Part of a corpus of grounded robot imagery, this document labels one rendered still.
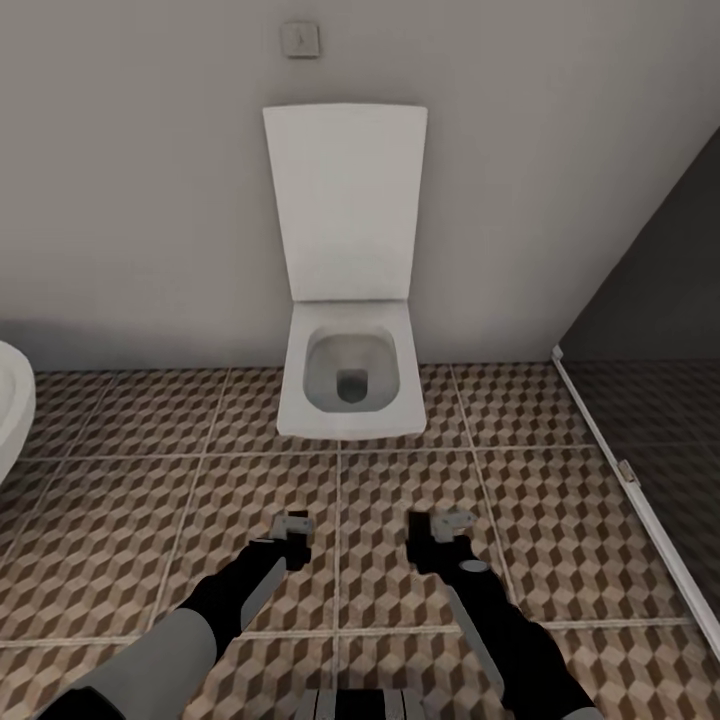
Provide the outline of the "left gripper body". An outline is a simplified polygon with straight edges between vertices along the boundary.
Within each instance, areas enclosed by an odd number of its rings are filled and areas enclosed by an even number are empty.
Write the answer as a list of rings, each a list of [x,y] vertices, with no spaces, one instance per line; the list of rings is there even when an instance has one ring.
[[[287,571],[301,571],[304,562],[304,548],[306,544],[303,541],[285,541],[280,539],[279,545],[284,550]]]

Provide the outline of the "mousetrap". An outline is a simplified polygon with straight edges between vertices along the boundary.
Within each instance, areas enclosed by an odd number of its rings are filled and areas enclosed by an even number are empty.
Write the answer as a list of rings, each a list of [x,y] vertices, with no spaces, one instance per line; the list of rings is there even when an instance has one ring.
[[[289,511],[288,514],[293,517],[308,517],[308,511]],[[307,534],[288,532],[287,541],[303,541],[306,544]]]
[[[411,543],[431,540],[433,532],[430,522],[430,513],[409,511],[408,534],[409,541]]]

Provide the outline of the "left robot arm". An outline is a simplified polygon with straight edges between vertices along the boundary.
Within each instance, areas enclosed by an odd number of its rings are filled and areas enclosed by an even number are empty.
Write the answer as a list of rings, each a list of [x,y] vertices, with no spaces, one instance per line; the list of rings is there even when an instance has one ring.
[[[201,683],[312,549],[287,533],[315,533],[307,517],[277,515],[271,539],[249,541],[216,575],[131,645],[79,677],[31,720],[177,720]]]

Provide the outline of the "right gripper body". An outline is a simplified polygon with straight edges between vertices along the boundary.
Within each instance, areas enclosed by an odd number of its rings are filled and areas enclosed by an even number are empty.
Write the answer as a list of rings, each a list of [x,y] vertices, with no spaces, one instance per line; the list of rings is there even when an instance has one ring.
[[[441,574],[442,562],[448,554],[472,554],[471,540],[466,535],[453,536],[453,541],[437,543],[432,539],[414,543],[417,570],[421,575]]]

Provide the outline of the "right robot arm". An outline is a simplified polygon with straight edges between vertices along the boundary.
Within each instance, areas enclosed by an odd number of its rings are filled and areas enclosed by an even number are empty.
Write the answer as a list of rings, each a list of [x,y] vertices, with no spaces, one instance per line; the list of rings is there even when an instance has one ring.
[[[446,583],[449,607],[503,707],[516,720],[606,720],[567,673],[549,632],[509,601],[490,564],[472,554],[471,540],[452,534],[477,524],[473,512],[435,516],[432,539],[405,546],[421,575],[438,573]]]

